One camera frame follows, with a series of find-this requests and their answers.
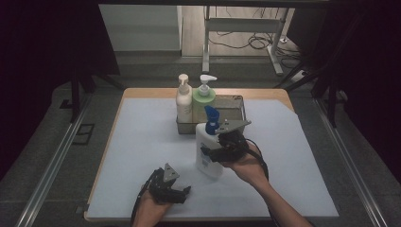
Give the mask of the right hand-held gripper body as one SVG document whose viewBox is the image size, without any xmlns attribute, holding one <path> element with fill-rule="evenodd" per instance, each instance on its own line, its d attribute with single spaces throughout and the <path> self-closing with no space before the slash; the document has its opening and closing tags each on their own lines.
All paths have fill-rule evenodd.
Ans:
<svg viewBox="0 0 401 227">
<path fill-rule="evenodd" d="M 221 163 L 235 162 L 241 159 L 249 149 L 243 130 L 250 124 L 250 120 L 225 119 L 216 129 L 220 148 L 211 148 L 217 150 L 216 158 L 211 161 Z"/>
</svg>

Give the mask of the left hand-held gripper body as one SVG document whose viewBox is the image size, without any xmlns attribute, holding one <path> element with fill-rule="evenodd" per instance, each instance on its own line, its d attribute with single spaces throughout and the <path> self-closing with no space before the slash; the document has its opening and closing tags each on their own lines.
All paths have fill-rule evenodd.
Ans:
<svg viewBox="0 0 401 227">
<path fill-rule="evenodd" d="M 151 185 L 149 183 L 148 191 L 156 200 L 157 203 L 184 203 L 186 197 L 182 196 L 182 190 L 172 188 L 172 185 L 180 177 L 180 175 L 172 168 L 169 163 L 165 164 L 164 184 Z"/>
</svg>

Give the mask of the white bottle with blue pump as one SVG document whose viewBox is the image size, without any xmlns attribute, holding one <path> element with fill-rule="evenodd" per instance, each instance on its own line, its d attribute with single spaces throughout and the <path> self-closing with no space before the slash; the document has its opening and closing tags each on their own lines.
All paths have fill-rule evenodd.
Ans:
<svg viewBox="0 0 401 227">
<path fill-rule="evenodd" d="M 216 134 L 216 130 L 219 127 L 219 112 L 209 105 L 205 106 L 204 110 L 207 121 L 196 126 L 196 166 L 206 175 L 217 178 L 223 172 L 222 165 L 218 162 L 213 162 L 202 150 L 204 148 L 220 148 L 218 135 Z"/>
</svg>

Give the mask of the green pump bottle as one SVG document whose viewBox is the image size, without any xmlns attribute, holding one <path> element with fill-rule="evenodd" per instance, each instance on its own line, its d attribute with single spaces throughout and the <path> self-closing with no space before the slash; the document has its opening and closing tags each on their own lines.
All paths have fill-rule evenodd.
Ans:
<svg viewBox="0 0 401 227">
<path fill-rule="evenodd" d="M 209 81 L 217 80 L 216 77 L 210 75 L 200 75 L 201 85 L 193 91 L 193 121 L 205 122 L 206 113 L 204 107 L 214 105 L 216 92 L 208 85 Z"/>
</svg>

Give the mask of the cream ribbed pump bottle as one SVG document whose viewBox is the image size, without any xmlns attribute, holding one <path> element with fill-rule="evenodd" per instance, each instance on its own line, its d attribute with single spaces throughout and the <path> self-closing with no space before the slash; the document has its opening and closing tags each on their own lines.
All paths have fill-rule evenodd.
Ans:
<svg viewBox="0 0 401 227">
<path fill-rule="evenodd" d="M 179 123 L 192 121 L 192 87 L 188 81 L 187 74 L 179 75 L 179 88 L 176 94 L 177 121 Z"/>
</svg>

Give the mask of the person's left hand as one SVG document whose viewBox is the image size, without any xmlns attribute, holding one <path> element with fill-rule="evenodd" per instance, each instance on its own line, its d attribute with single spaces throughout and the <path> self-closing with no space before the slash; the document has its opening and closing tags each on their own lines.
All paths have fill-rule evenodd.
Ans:
<svg viewBox="0 0 401 227">
<path fill-rule="evenodd" d="M 161 220 L 166 212 L 171 208 L 172 203 L 157 203 L 152 195 L 146 191 L 141 197 L 139 207 L 137 208 L 135 218 L 136 219 L 153 219 Z"/>
</svg>

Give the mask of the person's right hand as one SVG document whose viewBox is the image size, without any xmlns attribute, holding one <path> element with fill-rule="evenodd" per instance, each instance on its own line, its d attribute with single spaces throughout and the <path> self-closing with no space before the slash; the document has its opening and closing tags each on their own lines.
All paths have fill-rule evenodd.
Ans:
<svg viewBox="0 0 401 227">
<path fill-rule="evenodd" d="M 223 162 L 222 165 L 230 168 L 241 180 L 256 190 L 266 189 L 270 185 L 259 161 L 249 153 L 238 161 Z"/>
</svg>

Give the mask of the white table mat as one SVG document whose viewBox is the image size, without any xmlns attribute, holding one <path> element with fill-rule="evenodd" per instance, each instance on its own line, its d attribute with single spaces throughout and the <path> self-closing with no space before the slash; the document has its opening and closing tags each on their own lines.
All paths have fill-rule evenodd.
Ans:
<svg viewBox="0 0 401 227">
<path fill-rule="evenodd" d="M 260 147 L 272 186 L 305 217 L 336 217 L 298 115 L 278 100 L 249 99 L 245 110 L 252 123 L 244 134 Z M 171 165 L 180 175 L 176 186 L 189 187 L 190 193 L 166 219 L 267 218 L 262 198 L 232 170 L 210 178 L 197 169 L 196 140 L 179 134 L 175 116 L 172 98 L 123 100 L 85 217 L 130 218 L 142 184 L 155 169 Z"/>
</svg>

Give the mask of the white power strip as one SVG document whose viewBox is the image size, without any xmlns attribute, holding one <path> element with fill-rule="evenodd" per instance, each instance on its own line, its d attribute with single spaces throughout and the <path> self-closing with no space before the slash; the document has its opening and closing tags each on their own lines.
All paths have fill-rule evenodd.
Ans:
<svg viewBox="0 0 401 227">
<path fill-rule="evenodd" d="M 305 76 L 307 76 L 308 73 L 304 70 L 300 70 L 298 73 L 296 73 L 291 79 L 291 82 L 297 82 L 300 79 L 303 79 Z"/>
</svg>

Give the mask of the black metal stand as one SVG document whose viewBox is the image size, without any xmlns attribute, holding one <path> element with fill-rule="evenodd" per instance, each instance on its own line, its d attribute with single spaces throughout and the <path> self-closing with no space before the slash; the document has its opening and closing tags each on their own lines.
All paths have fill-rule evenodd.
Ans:
<svg viewBox="0 0 401 227">
<path fill-rule="evenodd" d="M 321 98 L 324 92 L 328 92 L 327 119 L 331 126 L 336 128 L 335 110 L 337 103 L 338 77 L 334 70 L 338 67 L 340 57 L 346 45 L 349 43 L 353 33 L 360 24 L 361 16 L 354 13 L 350 20 L 343 23 L 343 28 L 329 38 L 320 49 L 313 52 L 309 57 L 302 59 L 277 85 L 281 88 L 290 79 L 295 77 L 305 65 L 321 61 L 320 66 L 313 68 L 306 76 L 296 82 L 284 87 L 284 90 L 291 92 L 306 83 L 316 80 L 311 90 L 313 97 Z"/>
<path fill-rule="evenodd" d="M 126 89 L 125 85 L 112 78 L 112 73 L 106 73 L 99 67 L 95 67 L 93 65 L 90 65 L 89 63 L 79 63 L 76 61 L 74 63 L 72 75 L 70 78 L 70 107 L 72 109 L 72 117 L 70 120 L 71 123 L 75 122 L 78 119 L 78 115 L 81 113 L 79 88 L 82 87 L 84 92 L 87 94 L 92 94 L 96 90 L 96 84 L 93 76 L 103 79 L 104 81 L 121 91 L 124 91 Z"/>
</svg>

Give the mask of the white cabinet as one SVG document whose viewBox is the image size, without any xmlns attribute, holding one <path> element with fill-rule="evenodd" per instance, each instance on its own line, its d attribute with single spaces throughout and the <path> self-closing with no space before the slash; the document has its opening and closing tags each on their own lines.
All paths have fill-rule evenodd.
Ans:
<svg viewBox="0 0 401 227">
<path fill-rule="evenodd" d="M 114 51 L 180 51 L 181 6 L 100 5 Z"/>
</svg>

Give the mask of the dark curtain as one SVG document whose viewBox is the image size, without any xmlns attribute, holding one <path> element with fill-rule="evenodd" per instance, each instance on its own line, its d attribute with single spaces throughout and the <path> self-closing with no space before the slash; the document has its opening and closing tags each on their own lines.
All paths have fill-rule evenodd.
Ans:
<svg viewBox="0 0 401 227">
<path fill-rule="evenodd" d="M 296 9 L 288 31 L 317 78 L 312 94 L 346 94 L 345 111 L 401 183 L 401 4 Z"/>
<path fill-rule="evenodd" d="M 99 0 L 0 0 L 0 180 L 58 86 L 118 73 Z"/>
</svg>

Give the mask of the black floor socket frame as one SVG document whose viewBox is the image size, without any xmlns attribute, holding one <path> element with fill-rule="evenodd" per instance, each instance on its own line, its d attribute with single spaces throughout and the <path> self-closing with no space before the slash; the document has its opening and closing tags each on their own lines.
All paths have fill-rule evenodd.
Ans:
<svg viewBox="0 0 401 227">
<path fill-rule="evenodd" d="M 72 144 L 76 146 L 87 146 L 93 135 L 94 124 L 80 124 Z"/>
</svg>

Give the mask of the aluminium floor rail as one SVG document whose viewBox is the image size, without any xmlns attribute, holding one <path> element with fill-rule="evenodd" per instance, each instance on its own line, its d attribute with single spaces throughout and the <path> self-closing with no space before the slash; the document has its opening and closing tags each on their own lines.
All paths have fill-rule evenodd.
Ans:
<svg viewBox="0 0 401 227">
<path fill-rule="evenodd" d="M 26 207 L 14 227 L 32 227 L 44 204 L 45 198 L 57 177 L 65 156 L 72 145 L 74 137 L 78 132 L 78 128 L 87 113 L 91 100 L 92 95 L 83 96 L 77 118 L 69 124 L 66 133 L 59 143 L 53 157 L 45 169 L 44 174 L 37 183 L 33 193 L 26 203 Z"/>
<path fill-rule="evenodd" d="M 325 109 L 323 101 L 316 98 L 314 98 L 313 101 L 318 108 L 320 117 L 339 153 L 340 158 L 343 161 L 347 174 L 353 183 L 359 198 L 361 199 L 361 203 L 363 204 L 371 223 L 374 225 L 374 227 L 388 227 L 387 221 L 384 219 L 373 193 L 362 179 L 362 176 L 357 169 L 357 166 L 351 154 L 349 153 L 348 148 L 345 146 L 339 131 L 330 123 L 328 119 L 328 111 Z"/>
</svg>

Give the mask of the white desk frame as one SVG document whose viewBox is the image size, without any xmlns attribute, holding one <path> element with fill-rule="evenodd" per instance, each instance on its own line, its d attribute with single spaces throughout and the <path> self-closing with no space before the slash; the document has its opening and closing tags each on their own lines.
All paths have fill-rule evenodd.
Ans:
<svg viewBox="0 0 401 227">
<path fill-rule="evenodd" d="M 284 12 L 279 19 L 211 18 L 210 7 L 207 6 L 205 8 L 204 18 L 204 43 L 202 50 L 201 71 L 206 74 L 209 73 L 209 33 L 211 31 L 273 33 L 274 37 L 272 40 L 272 45 L 268 46 L 267 50 L 270 57 L 270 62 L 273 65 L 276 75 L 283 76 L 284 71 L 279 60 L 277 59 L 276 51 L 286 23 L 288 12 L 289 9 L 284 9 Z"/>
</svg>

